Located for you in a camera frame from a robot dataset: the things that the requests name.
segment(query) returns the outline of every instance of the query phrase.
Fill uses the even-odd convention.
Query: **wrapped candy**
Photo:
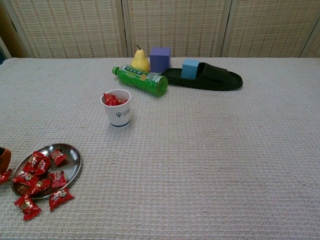
[[[62,154],[58,149],[56,149],[50,154],[50,157],[54,160],[54,164],[58,166],[67,158],[67,155]]]
[[[74,198],[75,197],[69,193],[69,190],[66,187],[64,189],[55,191],[50,195],[50,198],[49,198],[50,211],[52,211],[53,209],[59,207],[61,204],[64,204],[67,201],[70,201]]]
[[[7,171],[0,172],[0,185],[8,181],[11,173],[12,173],[12,169],[8,169]]]
[[[23,167],[23,171],[33,173],[38,166],[38,163],[42,160],[44,155],[41,152],[35,151],[32,153],[32,155],[29,157],[28,162]]]
[[[21,196],[14,202],[14,205],[21,208],[24,214],[24,221],[33,219],[41,212],[41,209],[32,201],[28,194]]]
[[[51,161],[48,157],[44,157],[36,167],[34,175],[39,176],[45,174],[48,169],[51,167]]]
[[[12,179],[12,182],[15,184],[23,184],[32,187],[38,182],[38,180],[38,176],[32,175],[30,172],[25,171]]]
[[[42,179],[42,180],[38,181],[34,186],[29,188],[27,193],[30,195],[36,195],[36,194],[41,193],[42,191],[46,190],[47,188],[49,188],[50,184],[51,184],[50,178]]]
[[[117,106],[117,105],[121,105],[121,104],[125,104],[128,100],[126,99],[119,99],[116,97],[116,95],[114,94],[110,94],[110,93],[104,93],[104,99],[105,99],[105,105],[108,106]]]
[[[63,187],[67,184],[64,171],[50,173],[50,177],[52,179],[52,188]]]

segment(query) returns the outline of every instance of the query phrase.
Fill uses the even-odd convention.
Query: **blue cube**
[[[182,65],[181,78],[196,79],[199,63],[200,62],[195,59],[187,58],[186,60],[184,60]]]
[[[170,68],[170,58],[169,47],[153,47],[150,52],[150,72],[163,73]]]

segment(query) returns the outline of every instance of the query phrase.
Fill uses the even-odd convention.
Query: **paper cup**
[[[117,129],[123,129],[130,125],[130,100],[131,95],[127,90],[115,89],[108,91],[107,94],[113,94],[119,99],[127,99],[127,102],[117,106],[108,106],[105,104],[105,96],[100,98],[106,111],[110,124]]]

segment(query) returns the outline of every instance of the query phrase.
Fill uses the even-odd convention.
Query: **round tray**
[[[51,168],[48,170],[47,174],[64,171],[64,178],[67,184],[60,188],[49,187],[45,191],[32,196],[33,200],[48,198],[50,194],[52,194],[54,191],[67,187],[79,173],[79,170],[82,165],[82,160],[81,160],[79,151],[74,146],[71,146],[65,143],[56,143],[56,144],[45,146],[36,151],[48,157],[49,154],[56,149],[58,149],[61,153],[65,154],[66,159],[62,163],[60,163],[59,166],[56,166],[53,159],[51,159]],[[20,183],[13,183],[12,180],[18,175],[23,173],[22,169],[24,168],[25,164],[27,163],[31,155],[32,154],[30,154],[22,162],[20,162],[19,166],[15,169],[11,178],[11,188],[14,191],[14,193],[16,193],[19,196],[22,196],[23,194],[25,194],[26,190],[29,187]]]

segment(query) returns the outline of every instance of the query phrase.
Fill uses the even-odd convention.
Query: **green bottle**
[[[166,93],[168,79],[165,76],[144,72],[130,65],[115,66],[112,73],[126,85],[135,86],[157,97]]]

